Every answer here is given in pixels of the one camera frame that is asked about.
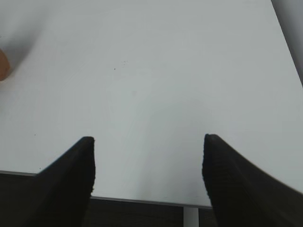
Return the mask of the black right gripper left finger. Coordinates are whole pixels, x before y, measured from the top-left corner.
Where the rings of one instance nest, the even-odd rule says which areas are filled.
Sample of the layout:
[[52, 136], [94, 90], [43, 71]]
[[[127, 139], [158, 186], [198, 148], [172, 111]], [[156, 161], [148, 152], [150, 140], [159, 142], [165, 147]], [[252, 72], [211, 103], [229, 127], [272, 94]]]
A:
[[96, 175], [94, 138], [83, 137], [34, 176], [0, 175], [2, 227], [81, 227]]

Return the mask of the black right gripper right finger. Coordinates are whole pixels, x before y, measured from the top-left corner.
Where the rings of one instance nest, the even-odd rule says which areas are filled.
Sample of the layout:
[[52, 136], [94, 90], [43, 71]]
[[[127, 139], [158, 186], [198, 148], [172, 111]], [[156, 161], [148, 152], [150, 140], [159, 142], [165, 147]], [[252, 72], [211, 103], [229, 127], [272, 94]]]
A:
[[202, 178], [220, 227], [301, 227], [303, 195], [216, 134], [204, 137]]

